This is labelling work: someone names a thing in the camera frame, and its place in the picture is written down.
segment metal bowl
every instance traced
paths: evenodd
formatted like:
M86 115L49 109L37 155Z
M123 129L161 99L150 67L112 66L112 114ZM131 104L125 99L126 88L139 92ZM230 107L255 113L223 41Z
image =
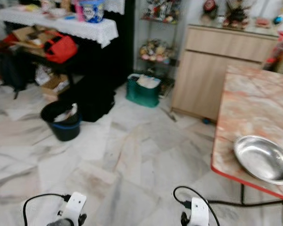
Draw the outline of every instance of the metal bowl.
M257 136L245 136L234 143L241 165L253 176L275 185L283 185L283 149Z

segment wire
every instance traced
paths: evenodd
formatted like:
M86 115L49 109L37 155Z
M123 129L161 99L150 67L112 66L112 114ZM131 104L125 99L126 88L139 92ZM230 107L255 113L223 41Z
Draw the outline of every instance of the wire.
M198 192L196 192L194 189L192 189L192 188L190 188L190 187L187 187L187 186L178 186L178 187L176 187L176 188L174 189L174 191L173 191L173 196L174 196L174 198L176 199L176 201L178 201L180 204L184 205L186 208L191 209L191 202L190 202L190 201L184 201L184 202L183 202L183 201L180 201L180 200L176 197L175 192L176 192L176 190L179 189L179 188L185 188L185 189L191 190L191 191L193 191L194 193L196 193L196 194L207 204L208 208L211 210L211 212L212 212L212 214L213 214L213 216L214 216L214 218L215 218L215 221L217 222L217 225L220 226L219 221L218 221L218 218L217 218L215 212L213 211L212 207L211 207L210 204L208 203L208 201L207 201L205 198L203 198L202 195L199 194Z
M34 197L31 197L29 198L28 200L26 200L26 202L24 203L24 206L23 206L23 218L24 218L24 226L27 226L27 218L26 218L26 205L28 204L28 202L32 199L35 199L35 198L39 198L39 197L42 197L42 196L47 196L47 195L55 195L55 196L59 196L61 198L64 199L64 201L69 201L70 199L70 196L69 194L67 195L62 195L62 194L55 194L55 193L47 193L47 194L40 194L40 195L37 195L37 196L34 196Z

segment white tiled floor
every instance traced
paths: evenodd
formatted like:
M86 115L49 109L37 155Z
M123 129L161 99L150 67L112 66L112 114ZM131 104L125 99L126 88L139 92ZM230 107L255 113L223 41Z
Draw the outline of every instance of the white tiled floor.
M215 127L165 111L170 99L146 108L125 99L96 123L83 122L80 135L58 141L40 117L46 105L30 85L17 100L0 88L0 226L23 225L23 201L46 192L87 195L86 226L179 226L184 207L172 197L188 185L208 199L238 201L240 185L210 169ZM247 188L249 202L275 198ZM181 198L191 193L180 193ZM59 198L33 201L29 226L55 220ZM214 205L223 226L279 226L282 207L238 209ZM216 225L210 215L210 226Z

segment cabinet drawer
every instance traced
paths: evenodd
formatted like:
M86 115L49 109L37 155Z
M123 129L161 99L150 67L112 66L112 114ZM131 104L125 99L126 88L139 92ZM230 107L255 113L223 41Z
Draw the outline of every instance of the cabinet drawer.
M186 49L198 52L263 62L275 41L213 30L188 30Z
M172 107L217 120L228 65L261 67L257 63L185 51L175 84Z

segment green basket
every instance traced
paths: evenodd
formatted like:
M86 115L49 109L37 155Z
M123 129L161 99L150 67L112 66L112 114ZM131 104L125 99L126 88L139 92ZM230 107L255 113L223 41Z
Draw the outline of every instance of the green basket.
M139 85L133 77L140 77L140 74L131 74L128 76L126 98L142 106L156 107L159 104L158 95L160 85L149 89Z

